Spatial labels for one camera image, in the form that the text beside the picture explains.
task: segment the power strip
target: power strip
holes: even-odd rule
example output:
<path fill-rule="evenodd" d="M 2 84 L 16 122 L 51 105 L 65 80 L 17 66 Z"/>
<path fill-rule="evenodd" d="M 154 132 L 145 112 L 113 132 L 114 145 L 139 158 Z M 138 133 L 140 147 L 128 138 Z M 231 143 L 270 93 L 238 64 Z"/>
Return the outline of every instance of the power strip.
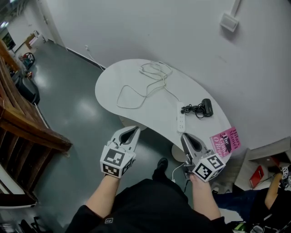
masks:
<path fill-rule="evenodd" d="M 186 125 L 185 125 L 185 114 L 181 113 L 182 107 L 184 107 L 183 102 L 177 103 L 177 132 L 179 134 L 182 134 L 186 131 Z"/>

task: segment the table leg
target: table leg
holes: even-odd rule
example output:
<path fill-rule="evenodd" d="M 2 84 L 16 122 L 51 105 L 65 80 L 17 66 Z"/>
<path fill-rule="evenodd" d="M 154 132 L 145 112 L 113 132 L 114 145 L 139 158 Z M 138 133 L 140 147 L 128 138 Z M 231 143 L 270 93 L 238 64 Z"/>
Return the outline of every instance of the table leg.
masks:
<path fill-rule="evenodd" d="M 177 147 L 175 144 L 172 146 L 172 156 L 174 159 L 176 159 L 179 162 L 185 162 L 186 161 L 186 155 L 185 153 Z"/>
<path fill-rule="evenodd" d="M 128 126 L 138 126 L 140 128 L 140 130 L 145 130 L 147 127 L 136 122 L 136 121 L 133 121 L 131 119 L 128 119 L 126 117 L 123 117 L 123 116 L 119 116 L 120 120 L 121 120 L 121 123 L 123 124 L 124 127 L 128 127 Z"/>

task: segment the glossy floor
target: glossy floor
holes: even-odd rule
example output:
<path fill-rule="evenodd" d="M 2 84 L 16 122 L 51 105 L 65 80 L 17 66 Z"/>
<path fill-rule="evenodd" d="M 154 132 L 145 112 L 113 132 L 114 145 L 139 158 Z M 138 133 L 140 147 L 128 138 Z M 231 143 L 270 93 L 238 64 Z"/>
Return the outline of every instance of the glossy floor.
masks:
<path fill-rule="evenodd" d="M 35 58 L 31 70 L 40 91 L 39 108 L 50 127 L 73 143 L 70 158 L 55 156 L 35 188 L 40 215 L 55 232 L 63 232 L 77 209 L 98 187 L 103 177 L 99 162 L 103 146 L 123 126 L 118 116 L 96 100 L 100 69 L 50 42 L 35 53 Z M 171 177 L 173 169 L 180 165 L 171 156 L 171 146 L 151 129 L 142 131 L 135 150 L 137 160 L 122 178 L 118 192 L 151 178 L 161 157 L 169 159 L 166 174 Z M 175 172 L 175 180 L 184 188 L 181 170 Z M 191 205 L 191 184 L 186 193 Z"/>

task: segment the red book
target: red book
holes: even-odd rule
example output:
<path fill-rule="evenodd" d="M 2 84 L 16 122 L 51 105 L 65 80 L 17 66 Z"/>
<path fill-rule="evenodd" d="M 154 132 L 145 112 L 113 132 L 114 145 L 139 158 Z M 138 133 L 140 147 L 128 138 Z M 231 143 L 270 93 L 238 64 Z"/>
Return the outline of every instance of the red book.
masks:
<path fill-rule="evenodd" d="M 263 176 L 264 176 L 264 171 L 263 171 L 262 166 L 260 165 L 258 166 L 255 173 L 250 178 L 252 188 L 255 188 L 258 185 L 258 183 L 261 181 Z"/>

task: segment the black shirt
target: black shirt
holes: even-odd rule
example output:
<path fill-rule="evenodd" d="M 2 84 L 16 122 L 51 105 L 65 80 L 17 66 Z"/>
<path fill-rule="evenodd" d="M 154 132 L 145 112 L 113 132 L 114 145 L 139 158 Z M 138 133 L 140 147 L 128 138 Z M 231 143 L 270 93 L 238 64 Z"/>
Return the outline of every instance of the black shirt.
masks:
<path fill-rule="evenodd" d="M 116 196 L 111 214 L 100 218 L 82 206 L 67 233 L 231 233 L 224 218 L 210 221 L 197 213 L 174 189 L 143 180 Z"/>
<path fill-rule="evenodd" d="M 261 223 L 262 226 L 280 230 L 291 221 L 289 212 L 291 209 L 291 192 L 279 188 L 278 196 L 270 210 L 265 205 L 267 193 L 268 188 L 258 192 L 251 209 L 251 223 Z M 272 216 L 264 221 L 264 218 L 270 214 Z"/>

